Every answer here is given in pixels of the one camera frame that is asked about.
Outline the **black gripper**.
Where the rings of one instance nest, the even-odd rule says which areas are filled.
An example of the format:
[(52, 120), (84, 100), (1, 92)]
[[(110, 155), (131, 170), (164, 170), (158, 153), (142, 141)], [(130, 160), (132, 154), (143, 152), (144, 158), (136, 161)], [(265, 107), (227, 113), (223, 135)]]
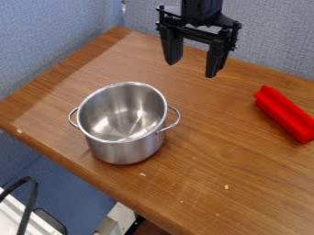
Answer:
[(156, 8), (156, 30), (164, 60), (175, 65), (183, 57), (185, 39), (210, 45), (206, 76), (213, 78), (223, 69), (230, 50), (235, 49), (239, 21), (222, 13), (223, 0), (180, 0), (179, 6)]

